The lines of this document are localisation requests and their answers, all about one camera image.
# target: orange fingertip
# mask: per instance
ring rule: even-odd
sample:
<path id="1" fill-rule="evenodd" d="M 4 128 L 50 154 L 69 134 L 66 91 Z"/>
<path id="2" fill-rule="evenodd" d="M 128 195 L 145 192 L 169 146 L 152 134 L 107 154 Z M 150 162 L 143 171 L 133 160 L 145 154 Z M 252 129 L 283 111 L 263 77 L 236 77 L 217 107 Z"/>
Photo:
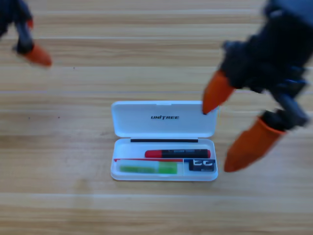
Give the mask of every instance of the orange fingertip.
<path id="1" fill-rule="evenodd" d="M 28 26 L 30 29 L 34 29 L 34 21 L 33 21 L 33 20 L 27 21 L 27 26 Z"/>
<path id="2" fill-rule="evenodd" d="M 268 127 L 258 118 L 252 127 L 242 132 L 229 148 L 224 171 L 235 172 L 258 161 L 285 133 Z"/>
<path id="3" fill-rule="evenodd" d="M 234 91 L 235 88 L 230 86 L 224 73 L 220 70 L 216 71 L 203 93 L 203 113 L 207 114 L 227 101 Z"/>
<path id="4" fill-rule="evenodd" d="M 45 67 L 52 65 L 51 56 L 41 46 L 35 44 L 31 52 L 22 55 L 31 63 L 38 64 Z"/>

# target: black label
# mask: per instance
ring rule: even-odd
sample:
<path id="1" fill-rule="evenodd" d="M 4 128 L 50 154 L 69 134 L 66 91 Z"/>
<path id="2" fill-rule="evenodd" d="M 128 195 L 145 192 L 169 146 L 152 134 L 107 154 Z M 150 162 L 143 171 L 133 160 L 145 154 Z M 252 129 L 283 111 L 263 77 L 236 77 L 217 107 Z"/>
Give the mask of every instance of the black label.
<path id="1" fill-rule="evenodd" d="M 160 119 L 160 120 L 179 119 L 179 116 L 151 116 L 151 119 Z"/>

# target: wood grain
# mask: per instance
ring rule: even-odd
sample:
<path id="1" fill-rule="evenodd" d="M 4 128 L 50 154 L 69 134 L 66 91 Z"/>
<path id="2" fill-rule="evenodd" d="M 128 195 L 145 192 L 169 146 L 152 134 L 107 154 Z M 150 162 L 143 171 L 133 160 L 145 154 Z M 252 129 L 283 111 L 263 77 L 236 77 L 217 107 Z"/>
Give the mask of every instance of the wood grain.
<path id="1" fill-rule="evenodd" d="M 110 176 L 119 100 L 201 100 L 224 40 L 262 25 L 257 0 L 29 0 L 33 35 L 54 67 L 0 43 L 0 234 L 311 235 L 313 126 L 258 163 L 223 172 L 229 146 L 275 101 L 237 91 L 222 107 L 217 180 L 119 182 Z M 313 81 L 309 69 L 307 79 Z M 313 116 L 313 93 L 299 98 Z"/>

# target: green eraser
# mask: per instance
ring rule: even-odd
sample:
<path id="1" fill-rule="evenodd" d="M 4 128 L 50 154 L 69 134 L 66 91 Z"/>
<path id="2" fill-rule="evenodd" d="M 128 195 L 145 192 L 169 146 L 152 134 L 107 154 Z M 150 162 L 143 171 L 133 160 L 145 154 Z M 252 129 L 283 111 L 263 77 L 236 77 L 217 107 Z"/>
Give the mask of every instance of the green eraser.
<path id="1" fill-rule="evenodd" d="M 117 161 L 117 164 L 121 172 L 146 174 L 177 174 L 177 163 L 175 162 L 123 159 Z"/>
<path id="2" fill-rule="evenodd" d="M 177 174 L 177 163 L 159 162 L 159 174 Z"/>

